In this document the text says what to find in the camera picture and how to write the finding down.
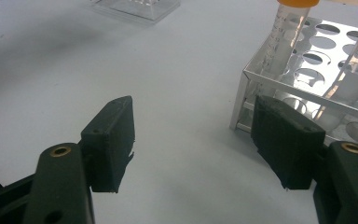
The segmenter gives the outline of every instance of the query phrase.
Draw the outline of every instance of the metal rack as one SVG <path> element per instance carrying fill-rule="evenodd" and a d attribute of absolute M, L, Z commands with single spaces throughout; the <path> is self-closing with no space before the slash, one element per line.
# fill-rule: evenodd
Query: metal rack
<path fill-rule="evenodd" d="M 327 145 L 337 140 L 358 143 L 358 101 L 347 105 L 324 97 L 357 37 L 356 27 L 307 18 L 285 73 L 276 79 L 260 75 L 266 41 L 243 70 L 230 128 L 251 131 L 254 104 L 250 99 L 254 94 L 263 94 L 263 88 L 268 87 L 276 90 L 274 98 L 283 100 L 308 119 L 314 119 L 324 106 L 344 112 L 345 118 L 327 132 L 324 142 Z"/>

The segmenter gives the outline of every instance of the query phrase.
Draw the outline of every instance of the orange cap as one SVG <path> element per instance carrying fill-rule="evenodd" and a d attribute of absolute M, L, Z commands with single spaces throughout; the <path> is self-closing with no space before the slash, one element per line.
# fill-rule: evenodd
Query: orange cap
<path fill-rule="evenodd" d="M 314 7 L 319 0 L 278 0 L 279 3 L 288 7 Z"/>

